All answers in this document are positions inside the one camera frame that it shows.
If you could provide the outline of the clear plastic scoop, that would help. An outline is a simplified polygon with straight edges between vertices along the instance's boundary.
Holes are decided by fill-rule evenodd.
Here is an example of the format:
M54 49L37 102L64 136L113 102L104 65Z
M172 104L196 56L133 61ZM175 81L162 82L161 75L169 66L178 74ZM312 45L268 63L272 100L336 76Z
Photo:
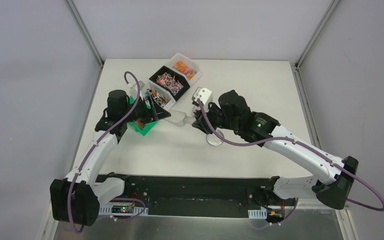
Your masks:
M168 111L170 116L164 120L176 127L184 127L186 125L192 125L195 122L195 117L188 116L186 112L170 109Z

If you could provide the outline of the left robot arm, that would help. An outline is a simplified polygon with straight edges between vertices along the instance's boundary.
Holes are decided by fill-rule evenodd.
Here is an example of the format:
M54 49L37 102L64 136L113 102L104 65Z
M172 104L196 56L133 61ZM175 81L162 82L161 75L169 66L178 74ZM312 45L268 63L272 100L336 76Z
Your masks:
M50 185L53 219L72 225L91 226L98 218L100 208L117 198L127 202L133 189L116 177L95 184L110 153L120 143L129 123L140 121L154 123L169 118L171 113L148 96L139 96L130 102L121 89L112 90L107 97L107 107L97 122L88 149L76 166L63 178L54 179Z

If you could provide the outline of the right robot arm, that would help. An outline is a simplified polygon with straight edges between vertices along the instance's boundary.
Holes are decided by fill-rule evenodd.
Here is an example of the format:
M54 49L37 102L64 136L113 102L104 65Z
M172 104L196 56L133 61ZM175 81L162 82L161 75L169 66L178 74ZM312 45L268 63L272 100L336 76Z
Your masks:
M311 173L308 177L274 176L264 190L264 200L276 205L291 198L316 198L325 206L342 210L354 183L359 162L352 156L341 158L306 143L270 115L252 111L244 97L228 91L213 102L213 93L198 88L192 95L198 109L193 127L206 134L217 129L231 130L247 143L274 151Z

